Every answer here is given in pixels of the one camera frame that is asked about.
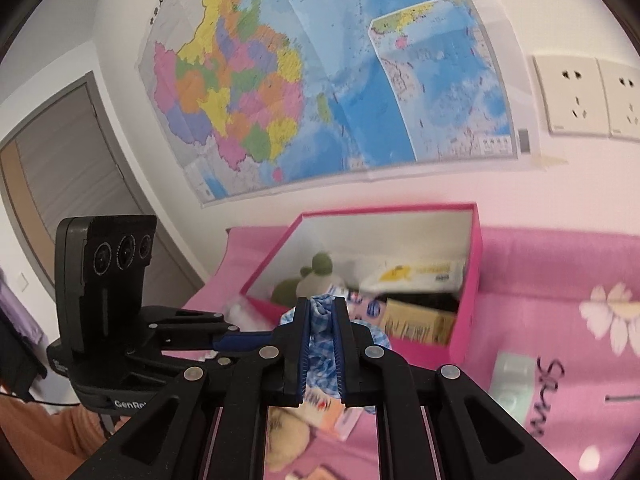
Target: map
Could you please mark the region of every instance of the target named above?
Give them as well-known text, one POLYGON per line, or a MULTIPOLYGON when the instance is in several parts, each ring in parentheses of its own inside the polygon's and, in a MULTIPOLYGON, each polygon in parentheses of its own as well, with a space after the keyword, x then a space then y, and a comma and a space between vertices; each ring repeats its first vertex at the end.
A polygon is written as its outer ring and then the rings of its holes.
POLYGON ((151 21, 138 69, 202 204, 517 156, 470 0, 161 0, 151 21))

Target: black cable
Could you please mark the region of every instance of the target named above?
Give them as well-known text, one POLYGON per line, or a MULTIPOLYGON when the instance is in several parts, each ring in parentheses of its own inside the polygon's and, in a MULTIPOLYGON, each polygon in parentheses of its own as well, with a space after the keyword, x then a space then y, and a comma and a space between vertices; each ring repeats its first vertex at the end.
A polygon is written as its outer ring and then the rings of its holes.
POLYGON ((63 402, 46 402, 44 400, 35 400, 35 399, 33 399, 33 400, 24 400, 24 399, 21 399, 18 396, 15 396, 15 395, 12 395, 12 394, 6 394, 4 392, 0 392, 0 395, 3 395, 5 397, 11 397, 12 399, 18 399, 18 400, 21 400, 22 402, 27 402, 27 403, 28 402, 35 402, 36 404, 44 404, 45 406, 60 406, 62 408, 71 408, 73 406, 80 406, 79 402, 76 402, 74 404, 65 404, 63 402))

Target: door frame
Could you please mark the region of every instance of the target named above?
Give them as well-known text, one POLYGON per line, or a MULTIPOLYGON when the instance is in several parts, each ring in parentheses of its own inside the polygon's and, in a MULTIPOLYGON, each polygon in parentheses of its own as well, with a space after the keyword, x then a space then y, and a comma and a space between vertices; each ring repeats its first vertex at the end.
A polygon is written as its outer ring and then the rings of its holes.
MULTIPOLYGON (((7 144, 12 142, 12 140, 14 140, 18 136, 18 134, 20 134, 20 132, 29 123, 31 123, 31 121, 36 119, 39 115, 43 114, 48 108, 53 106, 56 102, 60 101, 60 99, 64 98, 66 95, 82 86, 86 87, 87 93, 89 94, 89 100, 91 101, 91 104, 94 108, 95 117, 98 123, 98 127, 100 128, 100 131, 102 133, 102 137, 104 138, 107 148, 110 151, 117 168, 120 170, 120 174, 125 185, 127 186, 127 189, 129 189, 129 192, 131 193, 133 199, 144 214, 155 214, 153 208, 151 207, 151 204, 146 198, 144 191, 142 191, 140 184, 136 180, 136 177, 129 163, 127 162, 127 158, 125 157, 124 152, 120 147, 120 143, 118 142, 116 134, 111 127, 111 121, 109 120, 107 111, 104 109, 104 105, 100 97, 100 91, 98 90, 98 85, 95 81, 93 72, 86 73, 81 78, 64 87, 62 90, 52 95, 49 99, 47 99, 40 106, 34 109, 23 120, 21 120, 20 123, 13 130, 11 130, 11 132, 4 139, 0 140, 0 152, 7 144)), ((47 273, 42 268, 40 261, 37 259, 29 241, 27 240, 27 237, 22 230, 20 222, 16 218, 14 205, 11 198, 9 197, 6 182, 4 180, 4 175, 2 174, 1 168, 0 198, 2 199, 4 208, 7 211, 7 216, 9 217, 9 222, 14 229, 15 236, 18 238, 18 243, 20 244, 22 251, 27 257, 27 261, 30 263, 45 290, 55 301, 55 287, 52 281, 49 279, 47 273)), ((193 269, 189 261, 184 257, 182 251, 175 244, 174 240, 171 238, 160 220, 158 220, 156 236, 159 238, 159 241, 162 243, 162 245, 164 245, 164 248, 167 250, 169 256, 174 260, 176 265, 178 265, 178 268, 184 273, 187 280, 191 283, 191 285, 194 286, 194 288, 196 288, 196 290, 199 290, 204 285, 204 282, 202 281, 198 273, 193 269)))

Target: cardboard box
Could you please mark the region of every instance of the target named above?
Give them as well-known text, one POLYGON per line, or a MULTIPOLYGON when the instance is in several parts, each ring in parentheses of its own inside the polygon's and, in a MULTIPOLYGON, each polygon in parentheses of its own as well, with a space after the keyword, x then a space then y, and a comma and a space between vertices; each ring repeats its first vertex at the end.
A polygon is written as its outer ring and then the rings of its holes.
POLYGON ((334 273, 358 283, 387 258, 466 260, 456 323, 447 346, 391 338, 410 364, 437 368, 462 364, 478 293, 482 238, 476 204, 423 204, 300 215, 242 288, 256 309, 277 321, 286 309, 270 303, 273 287, 297 276, 313 256, 326 251, 334 273))
POLYGON ((380 328, 389 337, 446 346, 455 324, 450 312, 387 300, 380 328))

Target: blue checkered cloth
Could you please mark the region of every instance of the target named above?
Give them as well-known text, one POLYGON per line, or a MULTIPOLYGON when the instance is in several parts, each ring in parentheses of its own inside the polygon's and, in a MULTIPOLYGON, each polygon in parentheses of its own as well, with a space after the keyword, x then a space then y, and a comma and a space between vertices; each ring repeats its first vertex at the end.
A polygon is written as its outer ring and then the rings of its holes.
MULTIPOLYGON (((332 303, 330 294, 311 298, 311 335, 309 338, 309 370, 306 374, 307 388, 320 388, 324 393, 340 398, 338 375, 335 370, 334 329, 332 326, 332 303)), ((295 308, 282 315, 280 324, 291 323, 295 308)), ((388 337, 377 326, 361 319, 353 322, 366 326, 371 331, 373 343, 391 349, 388 337)))

